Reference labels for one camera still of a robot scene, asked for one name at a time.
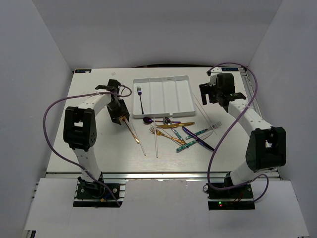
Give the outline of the gold spoon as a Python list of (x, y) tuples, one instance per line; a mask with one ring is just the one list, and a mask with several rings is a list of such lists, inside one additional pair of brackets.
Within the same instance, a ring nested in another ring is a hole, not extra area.
[(137, 139), (137, 136), (134, 134), (134, 132), (132, 131), (132, 129), (130, 128), (129, 124), (127, 121), (123, 121), (125, 123), (125, 125), (127, 126), (128, 130), (130, 131), (131, 135), (133, 136), (134, 140), (136, 141), (137, 144), (139, 144), (139, 141)]

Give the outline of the purple iridescent fork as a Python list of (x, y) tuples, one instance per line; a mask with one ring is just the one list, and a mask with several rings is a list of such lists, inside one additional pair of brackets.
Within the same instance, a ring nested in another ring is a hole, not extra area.
[(141, 113), (144, 114), (143, 104), (142, 104), (142, 89), (141, 86), (137, 86), (137, 94), (140, 99), (140, 105), (141, 105)]

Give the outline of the gold fork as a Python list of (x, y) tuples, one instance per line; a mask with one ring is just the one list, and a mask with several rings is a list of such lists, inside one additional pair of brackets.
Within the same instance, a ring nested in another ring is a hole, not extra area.
[(158, 129), (155, 129), (154, 127), (150, 127), (149, 131), (152, 134), (156, 134), (158, 136), (163, 136), (163, 137), (168, 138), (168, 139), (170, 139), (170, 140), (172, 140), (172, 141), (174, 141), (174, 142), (176, 142), (178, 144), (181, 144), (181, 145), (185, 145), (186, 144), (186, 142), (180, 140), (179, 138), (174, 138), (174, 137), (172, 137), (170, 135), (164, 134), (163, 132), (159, 131)]

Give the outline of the green handled silver fork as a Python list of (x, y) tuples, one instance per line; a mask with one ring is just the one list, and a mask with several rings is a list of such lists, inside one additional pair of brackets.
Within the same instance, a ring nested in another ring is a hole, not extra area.
[(203, 134), (203, 133), (205, 133), (205, 132), (208, 132), (208, 131), (214, 131), (215, 129), (218, 129), (218, 128), (220, 128), (222, 126), (222, 122), (217, 122), (217, 123), (215, 123), (215, 124), (213, 124), (212, 126), (210, 126), (210, 127), (208, 127), (208, 128), (205, 128), (205, 129), (203, 129), (203, 130), (200, 130), (200, 131), (198, 131), (198, 132), (195, 132), (194, 134), (196, 135), (196, 136), (198, 136), (198, 135), (201, 135), (201, 134)]

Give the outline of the green handled silver knife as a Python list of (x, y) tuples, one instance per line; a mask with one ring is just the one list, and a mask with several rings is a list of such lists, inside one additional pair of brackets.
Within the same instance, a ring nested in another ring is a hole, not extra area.
[[(212, 134), (213, 134), (213, 132), (209, 132), (206, 135), (199, 136), (199, 138), (202, 139), (202, 140), (205, 140), (206, 138), (210, 137)], [(179, 152), (183, 151), (184, 149), (187, 149), (190, 146), (194, 145), (195, 143), (197, 143), (197, 141), (196, 140), (192, 140), (189, 143), (186, 143), (186, 144), (178, 147), (176, 149), (176, 152), (179, 153)]]

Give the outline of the green handled silver spoon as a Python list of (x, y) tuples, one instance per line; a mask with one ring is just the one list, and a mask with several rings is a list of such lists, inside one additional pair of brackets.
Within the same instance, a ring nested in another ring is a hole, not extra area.
[[(171, 120), (170, 120), (168, 117), (164, 117), (164, 118), (163, 118), (163, 123), (164, 123), (164, 124), (167, 124), (167, 125), (171, 125), (171, 124), (172, 124)], [(174, 134), (182, 141), (182, 142), (181, 142), (182, 144), (185, 144), (185, 143), (186, 143), (185, 140), (182, 138), (182, 136), (178, 133), (178, 131), (177, 131), (175, 128), (172, 128), (171, 130), (172, 130), (172, 131), (174, 132)]]

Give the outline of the purple iridescent knife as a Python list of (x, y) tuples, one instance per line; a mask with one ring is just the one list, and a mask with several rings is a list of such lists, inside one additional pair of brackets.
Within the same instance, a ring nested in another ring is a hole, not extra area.
[(195, 135), (194, 133), (192, 133), (189, 129), (187, 129), (186, 127), (182, 127), (182, 129), (190, 136), (192, 136), (196, 142), (198, 142), (200, 145), (202, 145), (203, 147), (211, 150), (211, 151), (214, 151), (214, 148), (211, 147), (210, 145), (208, 145), (206, 142), (204, 142), (201, 138), (199, 138), (197, 135)]

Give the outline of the gold knife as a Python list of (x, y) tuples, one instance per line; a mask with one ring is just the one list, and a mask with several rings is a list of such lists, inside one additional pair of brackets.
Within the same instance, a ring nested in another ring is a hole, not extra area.
[(158, 128), (177, 128), (180, 126), (192, 126), (194, 124), (195, 124), (194, 122), (172, 123), (172, 124), (162, 124), (162, 125), (156, 124), (156, 127), (158, 127)]

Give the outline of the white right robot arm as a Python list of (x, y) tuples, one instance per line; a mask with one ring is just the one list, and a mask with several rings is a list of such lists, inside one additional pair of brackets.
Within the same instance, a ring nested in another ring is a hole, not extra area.
[(286, 131), (266, 122), (250, 107), (247, 97), (235, 91), (232, 73), (212, 75), (210, 81), (199, 86), (202, 103), (219, 104), (240, 123), (249, 136), (245, 161), (229, 172), (222, 190), (231, 198), (241, 193), (242, 187), (263, 171), (283, 167), (286, 164)]

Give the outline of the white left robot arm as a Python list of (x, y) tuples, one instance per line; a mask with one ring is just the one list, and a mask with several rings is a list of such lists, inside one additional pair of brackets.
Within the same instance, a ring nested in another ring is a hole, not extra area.
[(87, 191), (94, 198), (101, 197), (105, 191), (105, 186), (99, 182), (102, 172), (94, 152), (97, 140), (96, 116), (106, 108), (112, 123), (121, 125), (125, 119), (129, 120), (127, 106), (119, 96), (121, 87), (123, 84), (119, 81), (110, 79), (106, 86), (97, 86), (95, 93), (83, 103), (65, 110), (63, 140), (75, 153), (82, 171), (81, 179), (90, 182)]

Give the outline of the purple iridescent spoon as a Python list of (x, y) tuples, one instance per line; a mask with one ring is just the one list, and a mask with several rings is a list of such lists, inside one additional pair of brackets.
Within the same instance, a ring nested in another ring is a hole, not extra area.
[(153, 120), (153, 119), (151, 119), (150, 117), (144, 117), (143, 118), (143, 122), (145, 123), (145, 124), (151, 124), (151, 123), (153, 123), (153, 122), (162, 122), (161, 120)]

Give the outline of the blue right corner label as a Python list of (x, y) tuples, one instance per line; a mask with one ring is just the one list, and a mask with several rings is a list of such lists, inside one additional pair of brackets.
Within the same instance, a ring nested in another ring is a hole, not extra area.
[(236, 68), (236, 67), (222, 67), (221, 71), (223, 71), (223, 72), (237, 72), (237, 71), (239, 71), (239, 68)]

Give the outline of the white divided utensil tray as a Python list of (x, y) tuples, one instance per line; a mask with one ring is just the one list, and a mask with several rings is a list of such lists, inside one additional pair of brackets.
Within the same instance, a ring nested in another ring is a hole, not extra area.
[[(142, 89), (144, 114), (141, 113), (137, 86)], [(181, 118), (194, 116), (195, 113), (195, 100), (187, 75), (133, 80), (133, 118)]]

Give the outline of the blue left corner label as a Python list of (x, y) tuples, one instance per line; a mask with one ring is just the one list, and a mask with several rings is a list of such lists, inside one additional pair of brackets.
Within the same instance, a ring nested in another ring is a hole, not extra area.
[(76, 69), (74, 73), (91, 73), (91, 69)]

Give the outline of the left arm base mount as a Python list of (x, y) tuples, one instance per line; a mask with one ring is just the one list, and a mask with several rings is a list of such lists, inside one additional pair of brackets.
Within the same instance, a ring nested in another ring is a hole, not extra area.
[(118, 208), (117, 203), (123, 203), (126, 180), (104, 180), (111, 192), (96, 182), (86, 182), (80, 177), (77, 180), (73, 207)]

